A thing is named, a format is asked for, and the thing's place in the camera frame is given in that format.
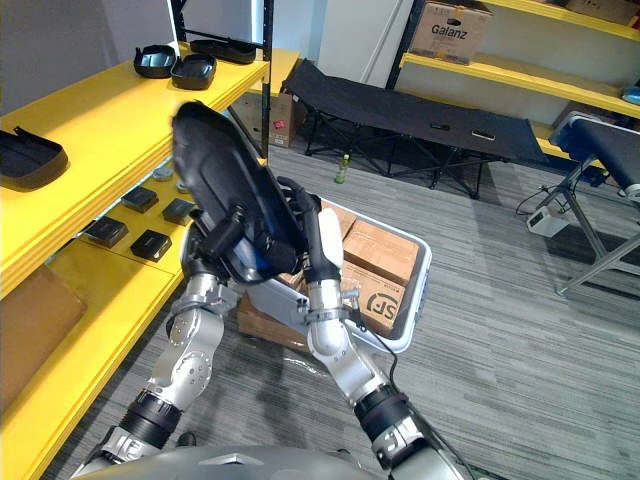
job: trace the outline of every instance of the green bottle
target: green bottle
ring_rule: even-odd
[[[342,160],[340,160],[340,167],[338,168],[338,173],[336,174],[335,182],[336,183],[344,183],[347,176],[347,168],[349,167],[349,160],[351,156],[348,153],[345,153],[342,156]]]

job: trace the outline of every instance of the metal frame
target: metal frame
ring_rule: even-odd
[[[391,67],[389,77],[387,78],[387,83],[384,87],[387,90],[393,90],[394,88],[396,88],[396,83],[398,82],[398,77],[400,76],[400,62],[402,61],[402,55],[404,55],[404,52],[409,50],[411,40],[413,39],[413,34],[418,27],[418,22],[420,22],[420,17],[422,16],[423,9],[424,0],[413,0],[413,5],[411,5],[411,11],[409,12],[409,18],[407,19],[407,24],[404,27],[402,38],[400,39],[400,44],[398,45],[398,50],[396,50],[396,56],[393,59],[393,66]]]
[[[482,179],[482,170],[484,169],[484,164],[488,162],[502,160],[502,158],[495,157],[485,153],[472,152],[468,150],[464,150],[457,147],[449,147],[450,153],[445,158],[444,161],[438,159],[422,142],[418,139],[393,131],[386,131],[385,134],[380,136],[373,137],[364,137],[360,134],[361,125],[350,122],[349,120],[336,117],[334,115],[330,115],[328,113],[322,112],[317,108],[312,107],[305,103],[307,110],[314,116],[313,125],[311,127],[311,134],[309,135],[309,139],[307,141],[307,148],[304,152],[305,155],[312,156],[314,153],[320,153],[325,151],[335,151],[339,155],[347,154],[352,157],[354,154],[362,156],[367,163],[379,174],[384,175],[385,177],[390,178],[398,178],[398,177],[406,177],[410,175],[420,175],[425,173],[432,173],[431,183],[429,184],[430,189],[435,189],[440,181],[442,175],[448,175],[451,177],[460,187],[464,190],[465,193],[469,195],[469,197],[473,199],[479,198],[480,194],[480,182]],[[351,123],[354,127],[354,132],[344,132],[336,128],[333,125],[333,122],[336,120],[343,120],[345,122]],[[311,148],[314,140],[316,140],[316,135],[318,134],[318,126],[327,127],[334,134],[334,138],[337,138],[337,141],[333,142],[333,144]],[[406,170],[402,170],[399,172],[391,172],[391,164],[394,162],[396,158],[396,147],[399,140],[405,140],[413,145],[432,163],[435,165],[432,167],[419,168],[419,169],[411,169],[408,168]],[[373,159],[365,150],[364,146],[366,144],[381,142],[381,141],[392,141],[391,152],[386,160],[386,168],[380,166],[375,159]],[[472,161],[461,161],[464,158],[476,157],[477,160]],[[475,180],[475,188],[472,188],[463,180],[463,178],[457,175],[452,169],[456,167],[464,167],[468,165],[478,165],[478,175]]]
[[[253,136],[249,134],[247,127],[242,123],[240,117],[235,113],[233,108],[229,107],[229,112],[233,119],[238,123],[242,131],[257,150],[259,155],[267,159],[269,156],[269,112],[271,110],[271,57],[272,57],[272,41],[273,41],[273,3],[274,0],[263,0],[263,23],[262,23],[262,43],[246,42],[235,38],[223,37],[213,33],[200,32],[191,30],[185,26],[182,10],[187,4],[187,0],[171,0],[171,10],[173,12],[173,24],[176,30],[176,38],[179,42],[187,41],[187,33],[198,35],[204,38],[214,40],[233,40],[243,46],[256,47],[262,50],[262,59],[269,62],[269,71],[266,75],[266,81],[262,82],[262,136],[260,144],[258,144]]]
[[[622,270],[623,272],[640,276],[639,266],[632,265],[620,260],[622,257],[640,246],[640,233],[628,239],[615,250],[612,250],[611,252],[607,251],[604,244],[602,243],[602,240],[600,240],[598,233],[591,226],[591,223],[587,219],[587,216],[584,214],[584,211],[578,204],[578,200],[573,193],[574,182],[578,181],[586,167],[588,167],[595,160],[596,158],[592,156],[582,162],[578,167],[570,172],[564,178],[564,180],[562,180],[562,183],[554,188],[551,193],[549,193],[549,195],[547,195],[547,197],[536,207],[537,210],[538,208],[544,207],[551,203],[558,195],[564,196],[566,201],[569,203],[574,215],[578,219],[580,227],[584,231],[587,240],[589,240],[589,244],[596,254],[596,261],[591,267],[583,271],[577,277],[571,278],[564,285],[556,289],[556,293],[558,293],[559,295],[563,295],[569,288],[575,287],[588,281],[603,270]]]

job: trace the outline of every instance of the cardboard box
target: cardboard box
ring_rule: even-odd
[[[360,290],[360,313],[367,327],[388,337],[393,330],[404,287],[349,262],[342,266],[343,290]]]
[[[240,301],[236,318],[242,333],[309,353],[306,337],[257,310],[247,295]]]
[[[356,220],[343,242],[344,258],[406,287],[418,256],[418,245],[393,232]]]
[[[628,0],[569,0],[567,9],[609,22],[628,25],[640,9],[640,5],[638,2]]]
[[[257,93],[245,93],[234,104],[233,108],[247,129],[258,141],[262,138],[262,97]],[[306,109],[300,102],[295,102],[288,93],[280,93],[271,97],[269,113],[269,143],[289,148],[296,130],[304,122]]]
[[[344,239],[349,234],[351,227],[353,226],[356,219],[358,218],[357,215],[355,213],[351,213],[348,210],[345,210],[344,208],[340,208],[336,205],[332,205],[324,200],[321,200],[321,203],[322,203],[322,209],[330,208],[334,212],[336,212],[336,215],[338,216],[338,221],[340,222],[340,231],[342,232],[342,238]]]
[[[291,275],[290,273],[281,273],[276,277],[276,280],[299,292],[301,291],[301,284],[304,283],[304,273],[302,270],[295,275]]]
[[[409,51],[468,64],[480,47],[492,16],[482,2],[427,1]]]
[[[85,311],[84,302],[45,266],[2,299],[0,410],[15,400]]]

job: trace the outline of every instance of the floor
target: floor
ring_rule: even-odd
[[[474,201],[450,190],[446,179],[433,191],[351,169],[338,185],[335,164],[290,150],[274,148],[271,165],[429,243],[423,318],[396,382],[470,463],[509,480],[640,479],[640,281],[606,272],[597,286],[557,296],[554,287],[585,266],[583,239],[569,231],[560,241],[545,240],[514,214],[520,200],[559,176],[494,163]],[[612,188],[581,186],[578,196],[599,230],[628,237],[640,228],[638,211]],[[165,315],[43,478],[68,478],[120,420],[166,343]],[[240,335],[230,321],[214,363],[212,383],[177,433],[194,430],[201,443],[348,448],[380,471],[356,419],[313,359]]]

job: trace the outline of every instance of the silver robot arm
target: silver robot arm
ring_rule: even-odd
[[[304,189],[286,178],[278,181],[291,189],[308,241],[304,274],[309,350],[327,367],[353,408],[380,465],[391,469],[396,480],[463,480],[443,455],[443,445],[429,424],[368,353],[358,349],[344,325],[353,316],[359,323],[359,310],[357,293],[343,294],[340,288],[342,236],[335,213],[319,215],[317,202]],[[345,308],[345,303],[352,308]]]
[[[151,378],[73,477],[160,452],[182,413],[209,384],[224,321],[237,303],[237,294],[218,275],[202,268],[194,272],[172,305],[169,344]]]

